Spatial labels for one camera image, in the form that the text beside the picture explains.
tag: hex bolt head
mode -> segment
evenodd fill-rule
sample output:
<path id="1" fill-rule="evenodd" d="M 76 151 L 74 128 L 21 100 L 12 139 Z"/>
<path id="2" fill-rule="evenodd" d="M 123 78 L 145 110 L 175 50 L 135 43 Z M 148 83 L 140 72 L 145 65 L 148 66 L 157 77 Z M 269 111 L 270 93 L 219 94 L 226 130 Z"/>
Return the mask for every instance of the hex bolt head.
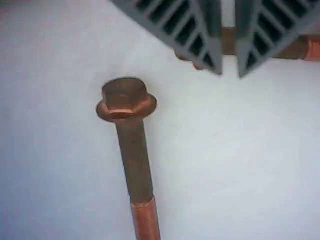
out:
<path id="1" fill-rule="evenodd" d="M 154 96 L 147 92 L 146 85 L 136 77 L 121 77 L 107 82 L 102 87 L 102 100 L 96 111 L 108 122 L 129 118 L 145 118 L 157 106 Z"/>

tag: white background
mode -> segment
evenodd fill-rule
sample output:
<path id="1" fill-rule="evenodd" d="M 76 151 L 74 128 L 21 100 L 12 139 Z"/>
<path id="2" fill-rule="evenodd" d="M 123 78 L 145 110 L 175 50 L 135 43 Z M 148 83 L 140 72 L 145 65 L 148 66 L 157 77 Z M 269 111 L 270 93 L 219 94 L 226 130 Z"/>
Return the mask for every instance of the white background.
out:
<path id="1" fill-rule="evenodd" d="M 142 78 L 163 240 L 320 238 L 320 65 L 270 60 L 217 77 L 105 0 L 24 0 L 0 10 L 0 213 L 5 240 L 133 240 L 103 83 Z M 223 2 L 233 25 L 233 1 Z"/>

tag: bolt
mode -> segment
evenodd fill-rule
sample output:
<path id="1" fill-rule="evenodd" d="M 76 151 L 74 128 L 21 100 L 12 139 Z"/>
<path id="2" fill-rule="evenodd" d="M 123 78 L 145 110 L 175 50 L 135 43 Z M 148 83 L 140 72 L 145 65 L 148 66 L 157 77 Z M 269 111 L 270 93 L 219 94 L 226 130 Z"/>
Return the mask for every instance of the bolt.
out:
<path id="1" fill-rule="evenodd" d="M 98 116 L 115 123 L 137 240 L 160 240 L 143 118 L 157 101 L 143 81 L 122 77 L 102 87 Z"/>

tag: copper-colored rod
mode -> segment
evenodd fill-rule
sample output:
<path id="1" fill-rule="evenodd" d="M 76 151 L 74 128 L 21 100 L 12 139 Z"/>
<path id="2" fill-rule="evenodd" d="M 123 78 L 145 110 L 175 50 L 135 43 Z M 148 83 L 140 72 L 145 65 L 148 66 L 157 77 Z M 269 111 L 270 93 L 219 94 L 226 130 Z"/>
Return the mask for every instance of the copper-colored rod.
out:
<path id="1" fill-rule="evenodd" d="M 116 125 L 136 239 L 160 240 L 143 122 L 157 101 L 134 77 L 107 82 L 102 96 L 96 111 L 101 119 Z"/>
<path id="2" fill-rule="evenodd" d="M 224 55 L 236 55 L 234 27 L 222 28 L 222 52 Z M 183 61 L 188 61 L 179 53 L 176 56 Z M 320 61 L 320 35 L 300 35 L 288 47 L 274 57 L 275 59 L 291 59 L 305 61 Z"/>

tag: gray plastic fins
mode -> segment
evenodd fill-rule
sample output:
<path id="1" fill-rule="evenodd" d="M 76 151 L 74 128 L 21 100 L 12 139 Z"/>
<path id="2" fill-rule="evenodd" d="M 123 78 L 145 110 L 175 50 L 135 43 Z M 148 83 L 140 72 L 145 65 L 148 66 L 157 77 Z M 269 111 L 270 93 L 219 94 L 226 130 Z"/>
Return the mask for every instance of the gray plastic fins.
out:
<path id="1" fill-rule="evenodd" d="M 179 55 L 222 74 L 220 0 L 112 0 Z"/>
<path id="2" fill-rule="evenodd" d="M 320 0 L 236 0 L 239 76 L 277 55 L 319 16 Z"/>

